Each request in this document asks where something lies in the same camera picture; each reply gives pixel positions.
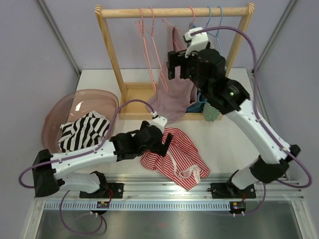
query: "white table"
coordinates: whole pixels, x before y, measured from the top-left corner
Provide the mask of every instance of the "white table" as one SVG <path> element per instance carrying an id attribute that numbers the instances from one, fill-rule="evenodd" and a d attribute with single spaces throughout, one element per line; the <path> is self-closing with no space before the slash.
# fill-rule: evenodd
<path id="1" fill-rule="evenodd" d="M 147 70 L 122 70 L 124 81 L 148 82 Z M 252 88 L 246 69 L 232 69 L 229 78 L 240 82 L 252 95 Z M 121 98 L 113 70 L 84 70 L 77 90 L 101 89 L 113 92 L 118 99 Z M 117 119 L 114 133 L 128 132 L 139 129 L 141 120 Z M 250 164 L 259 155 L 255 146 L 246 135 L 227 117 L 216 122 L 180 120 L 168 127 L 176 127 L 183 130 L 197 146 L 200 156 L 210 168 L 211 175 L 233 173 Z M 157 171 L 145 169 L 140 164 L 140 158 L 124 160 L 117 163 L 105 163 L 92 168 L 81 170 L 82 173 L 91 173 L 98 170 L 107 175 L 130 175 L 158 177 Z"/>

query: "wooden base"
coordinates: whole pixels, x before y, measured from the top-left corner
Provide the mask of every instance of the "wooden base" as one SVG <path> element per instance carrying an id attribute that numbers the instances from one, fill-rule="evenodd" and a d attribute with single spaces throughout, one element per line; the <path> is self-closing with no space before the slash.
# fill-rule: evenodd
<path id="1" fill-rule="evenodd" d="M 127 90 L 127 101 L 140 99 L 148 101 L 155 91 L 151 83 L 133 82 L 125 83 Z M 121 120 L 151 120 L 152 115 L 147 111 L 146 106 L 139 102 L 132 102 L 124 107 L 120 113 Z M 202 113 L 186 113 L 181 120 L 204 120 Z"/>

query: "gray floor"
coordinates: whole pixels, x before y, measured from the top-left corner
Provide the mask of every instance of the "gray floor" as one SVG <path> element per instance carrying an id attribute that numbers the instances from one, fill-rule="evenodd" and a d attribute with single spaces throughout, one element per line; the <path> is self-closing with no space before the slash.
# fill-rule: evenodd
<path id="1" fill-rule="evenodd" d="M 257 206 L 248 203 L 248 210 Z M 266 202 L 256 214 L 245 217 L 216 215 L 223 212 L 127 212 L 104 214 L 107 230 L 90 236 L 93 239 L 301 239 L 292 206 L 289 202 Z M 72 223 L 82 211 L 64 211 L 70 227 L 91 232 L 99 224 L 88 215 Z M 44 211 L 37 239 L 83 238 L 63 229 L 58 211 Z"/>

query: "blue cloth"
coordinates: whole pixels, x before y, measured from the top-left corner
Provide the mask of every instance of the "blue cloth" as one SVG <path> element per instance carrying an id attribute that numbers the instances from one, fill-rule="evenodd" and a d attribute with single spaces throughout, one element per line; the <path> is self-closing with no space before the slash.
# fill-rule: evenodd
<path id="1" fill-rule="evenodd" d="M 187 113 L 200 113 L 204 109 L 204 105 L 207 99 L 200 93 L 197 92 L 197 101 L 193 105 L 187 108 Z"/>

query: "black and white striped cloth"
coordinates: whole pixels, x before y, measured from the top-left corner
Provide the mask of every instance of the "black and white striped cloth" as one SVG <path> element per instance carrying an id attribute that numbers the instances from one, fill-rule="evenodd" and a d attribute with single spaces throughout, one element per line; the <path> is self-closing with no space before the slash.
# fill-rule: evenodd
<path id="1" fill-rule="evenodd" d="M 76 122 L 65 123 L 60 127 L 60 150 L 65 153 L 99 144 L 109 127 L 110 122 L 96 111 L 89 112 Z"/>

